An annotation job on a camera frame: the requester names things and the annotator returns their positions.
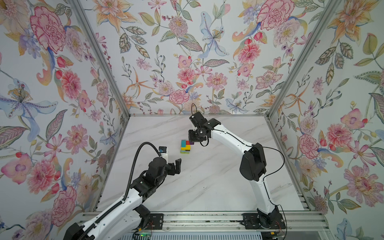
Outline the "yellow wood block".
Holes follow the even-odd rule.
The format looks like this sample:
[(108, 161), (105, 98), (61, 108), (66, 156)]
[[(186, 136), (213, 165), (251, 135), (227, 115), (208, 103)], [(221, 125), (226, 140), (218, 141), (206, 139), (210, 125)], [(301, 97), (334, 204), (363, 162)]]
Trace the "yellow wood block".
[(191, 150), (191, 146), (190, 145), (186, 145), (185, 148), (181, 148), (181, 150)]

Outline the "teal wood block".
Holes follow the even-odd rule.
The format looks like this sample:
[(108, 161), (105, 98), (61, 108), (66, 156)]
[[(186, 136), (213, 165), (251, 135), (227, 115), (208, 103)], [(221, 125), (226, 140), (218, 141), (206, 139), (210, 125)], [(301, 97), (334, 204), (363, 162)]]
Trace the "teal wood block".
[(186, 140), (182, 140), (182, 141), (181, 141), (181, 147), (182, 147), (182, 148), (185, 148), (186, 145), (187, 145), (187, 141), (186, 141)]

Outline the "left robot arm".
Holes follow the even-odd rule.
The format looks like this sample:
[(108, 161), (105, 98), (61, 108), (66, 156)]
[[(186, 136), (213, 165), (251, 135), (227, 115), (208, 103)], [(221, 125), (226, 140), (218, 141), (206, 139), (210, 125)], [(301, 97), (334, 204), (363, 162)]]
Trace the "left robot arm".
[(127, 197), (122, 196), (113, 205), (91, 220), (72, 224), (65, 240), (117, 240), (125, 231), (141, 231), (151, 221), (151, 211), (143, 203), (160, 187), (167, 176), (181, 173), (182, 160), (168, 163), (162, 157), (154, 158), (146, 171), (133, 180)]

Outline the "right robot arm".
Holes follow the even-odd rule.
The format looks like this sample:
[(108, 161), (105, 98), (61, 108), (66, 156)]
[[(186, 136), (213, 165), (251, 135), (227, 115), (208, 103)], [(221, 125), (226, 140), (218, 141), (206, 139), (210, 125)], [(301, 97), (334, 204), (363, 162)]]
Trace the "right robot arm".
[(207, 120), (200, 112), (190, 116), (195, 130), (189, 130), (189, 141), (216, 140), (238, 154), (241, 159), (240, 173), (252, 186), (257, 203), (257, 219), (264, 229), (270, 229), (281, 216), (277, 205), (272, 203), (266, 183), (267, 161), (261, 144), (247, 142), (229, 131), (216, 119)]

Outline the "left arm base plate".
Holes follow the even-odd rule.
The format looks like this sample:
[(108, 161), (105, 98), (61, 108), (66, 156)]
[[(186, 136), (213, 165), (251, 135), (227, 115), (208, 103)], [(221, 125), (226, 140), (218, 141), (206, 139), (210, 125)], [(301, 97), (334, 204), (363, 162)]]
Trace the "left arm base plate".
[(139, 230), (162, 230), (164, 224), (164, 214), (147, 214), (141, 218), (138, 226)]

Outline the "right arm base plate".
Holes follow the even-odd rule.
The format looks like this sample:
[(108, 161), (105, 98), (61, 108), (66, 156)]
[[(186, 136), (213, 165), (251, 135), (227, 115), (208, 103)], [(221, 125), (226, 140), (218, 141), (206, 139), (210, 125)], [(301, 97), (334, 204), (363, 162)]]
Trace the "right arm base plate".
[(258, 213), (243, 213), (242, 225), (246, 230), (285, 230), (285, 219), (281, 214), (265, 215)]

